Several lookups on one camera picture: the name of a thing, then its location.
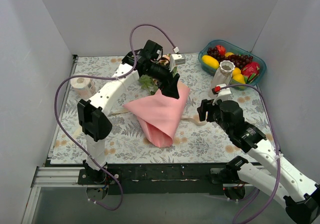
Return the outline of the pink wrapping paper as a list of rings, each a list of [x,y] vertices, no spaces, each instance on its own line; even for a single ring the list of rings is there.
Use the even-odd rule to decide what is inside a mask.
[[[178,99],[167,97],[157,90],[154,95],[123,105],[136,116],[148,141],[158,148],[168,148],[173,145],[190,94],[190,88],[182,82],[178,82],[177,87]]]

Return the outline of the cream ribbon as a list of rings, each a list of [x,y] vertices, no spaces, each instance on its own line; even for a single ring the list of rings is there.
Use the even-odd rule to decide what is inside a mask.
[[[130,111],[127,109],[123,109],[121,111],[116,111],[116,112],[111,112],[109,115],[110,116],[115,116],[115,115],[121,115],[121,114],[126,114],[129,113]],[[191,117],[191,116],[182,116],[180,118],[181,121],[188,121],[191,122],[197,126],[205,126],[208,122],[207,121],[200,121],[199,117],[197,115]]]

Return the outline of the artificial flower bouquet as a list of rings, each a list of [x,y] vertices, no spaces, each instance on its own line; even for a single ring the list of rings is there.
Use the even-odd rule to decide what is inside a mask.
[[[160,64],[161,66],[168,68],[169,71],[172,73],[172,75],[175,76],[177,74],[177,67],[176,66],[174,68],[170,67],[170,55],[171,55],[170,53],[163,55],[157,60],[157,63]],[[138,82],[141,85],[142,89],[149,91],[150,95],[154,95],[156,91],[160,90],[161,83],[155,78],[152,78],[148,75],[143,75],[139,77]]]

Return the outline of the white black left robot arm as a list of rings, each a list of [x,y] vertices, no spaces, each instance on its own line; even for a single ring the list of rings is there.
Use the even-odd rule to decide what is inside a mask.
[[[178,64],[185,63],[185,56],[174,53],[163,61],[163,47],[148,40],[144,48],[130,51],[121,61],[113,75],[95,95],[88,100],[81,99],[77,104],[78,121],[86,137],[87,159],[83,161],[86,177],[95,184],[103,183],[106,171],[102,168],[107,164],[105,158],[105,139],[112,130],[108,115],[118,98],[126,88],[147,75],[159,82],[159,90],[169,98],[179,99],[179,74],[174,73]]]

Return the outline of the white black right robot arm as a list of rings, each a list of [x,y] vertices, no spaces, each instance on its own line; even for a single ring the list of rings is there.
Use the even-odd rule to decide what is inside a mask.
[[[245,158],[235,157],[226,165],[227,179],[250,183],[271,196],[285,208],[297,224],[311,224],[320,215],[320,186],[293,166],[256,126],[247,122],[243,110],[233,100],[202,100],[197,108],[200,121],[215,122],[236,147],[254,158],[270,174],[255,168]]]

